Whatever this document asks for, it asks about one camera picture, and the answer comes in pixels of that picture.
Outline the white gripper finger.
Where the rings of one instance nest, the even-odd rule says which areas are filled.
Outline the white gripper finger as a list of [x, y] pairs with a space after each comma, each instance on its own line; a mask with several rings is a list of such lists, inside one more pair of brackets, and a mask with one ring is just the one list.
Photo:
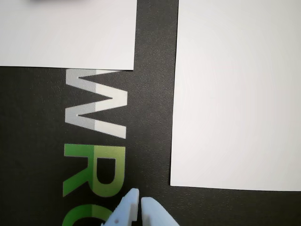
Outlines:
[[132, 188], [102, 226], [131, 226], [133, 221], [137, 221], [138, 208], [139, 189]]
[[179, 226], [169, 212], [154, 198], [141, 199], [143, 226]]

